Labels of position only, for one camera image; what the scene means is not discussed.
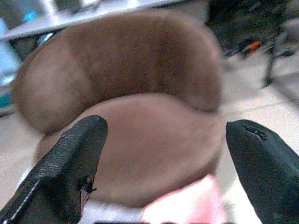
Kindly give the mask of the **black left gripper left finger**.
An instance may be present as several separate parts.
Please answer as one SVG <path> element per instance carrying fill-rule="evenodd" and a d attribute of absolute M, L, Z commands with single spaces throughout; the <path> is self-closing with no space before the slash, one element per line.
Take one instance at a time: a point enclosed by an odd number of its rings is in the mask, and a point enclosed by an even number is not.
<path fill-rule="evenodd" d="M 87 116 L 65 131 L 0 211 L 0 224 L 77 224 L 93 183 L 108 124 Z"/>

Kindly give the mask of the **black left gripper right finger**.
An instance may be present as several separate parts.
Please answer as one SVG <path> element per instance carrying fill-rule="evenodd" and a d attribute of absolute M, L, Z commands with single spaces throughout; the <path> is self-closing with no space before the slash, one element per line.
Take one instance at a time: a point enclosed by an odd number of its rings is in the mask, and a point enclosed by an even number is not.
<path fill-rule="evenodd" d="M 246 119 L 226 124 L 226 142 L 262 224 L 299 224 L 299 156 L 277 133 Z"/>

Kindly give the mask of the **brown plush pillow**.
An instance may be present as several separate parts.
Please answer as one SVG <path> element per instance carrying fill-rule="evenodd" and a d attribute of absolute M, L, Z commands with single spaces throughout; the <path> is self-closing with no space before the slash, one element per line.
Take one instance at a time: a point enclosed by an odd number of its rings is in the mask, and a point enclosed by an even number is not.
<path fill-rule="evenodd" d="M 44 134 L 36 160 L 80 119 L 103 117 L 109 131 L 91 198 L 137 208 L 215 173 L 222 74 L 210 28 L 149 10 L 62 30 L 24 60 L 12 95 Z"/>

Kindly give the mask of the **pink and white cloth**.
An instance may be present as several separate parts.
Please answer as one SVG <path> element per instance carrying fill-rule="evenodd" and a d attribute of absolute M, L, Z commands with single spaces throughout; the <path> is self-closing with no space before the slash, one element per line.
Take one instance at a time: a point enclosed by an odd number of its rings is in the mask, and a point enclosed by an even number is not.
<path fill-rule="evenodd" d="M 224 224 L 218 184 L 211 175 L 172 191 L 144 208 L 88 201 L 78 224 Z"/>

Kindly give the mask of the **orange object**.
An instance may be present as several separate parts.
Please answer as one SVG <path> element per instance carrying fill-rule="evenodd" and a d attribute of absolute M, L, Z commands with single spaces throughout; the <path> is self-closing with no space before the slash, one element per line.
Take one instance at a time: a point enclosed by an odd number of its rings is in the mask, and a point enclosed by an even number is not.
<path fill-rule="evenodd" d="M 247 54 L 252 53 L 252 52 L 256 51 L 262 45 L 262 43 L 263 42 L 261 40 L 250 42 L 245 45 L 242 52 L 247 53 Z"/>

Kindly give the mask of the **white table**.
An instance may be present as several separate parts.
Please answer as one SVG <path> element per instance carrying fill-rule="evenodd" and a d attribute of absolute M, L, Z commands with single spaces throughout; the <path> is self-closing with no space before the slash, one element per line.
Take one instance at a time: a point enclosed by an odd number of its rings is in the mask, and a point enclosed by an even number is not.
<path fill-rule="evenodd" d="M 110 14 L 136 11 L 151 7 L 176 4 L 185 0 L 103 0 L 95 11 L 71 14 L 64 10 L 53 15 L 43 15 L 0 35 L 0 41 L 9 41 L 52 32 L 75 24 L 92 21 Z"/>

